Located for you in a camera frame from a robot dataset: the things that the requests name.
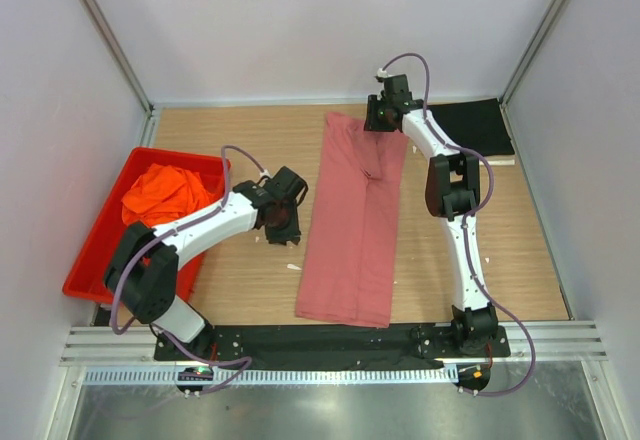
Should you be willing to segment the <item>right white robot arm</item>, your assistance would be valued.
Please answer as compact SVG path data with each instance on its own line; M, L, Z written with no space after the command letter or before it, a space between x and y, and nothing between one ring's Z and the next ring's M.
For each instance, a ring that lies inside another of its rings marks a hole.
M480 355L498 332L476 228L476 213L482 206L481 159L442 130L424 101L413 97L405 75L379 70L376 80L382 90L368 97L364 129L401 132L428 161L425 204L444 230L455 280L450 338L460 353Z

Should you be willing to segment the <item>pink polo t shirt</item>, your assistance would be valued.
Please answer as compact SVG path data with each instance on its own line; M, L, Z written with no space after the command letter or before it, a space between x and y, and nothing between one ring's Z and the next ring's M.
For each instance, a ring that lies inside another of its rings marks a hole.
M407 144L400 132L327 115L297 317L389 326Z

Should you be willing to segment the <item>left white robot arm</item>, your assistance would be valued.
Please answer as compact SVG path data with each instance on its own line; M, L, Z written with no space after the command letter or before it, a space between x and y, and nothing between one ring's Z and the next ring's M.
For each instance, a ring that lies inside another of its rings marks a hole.
M126 228L106 268L104 284L133 318L160 331L161 342L183 358L213 357L214 327L178 295L178 274L195 257L251 230L270 244L298 244L298 207L307 182L286 166L259 182L247 180L212 205L156 227Z

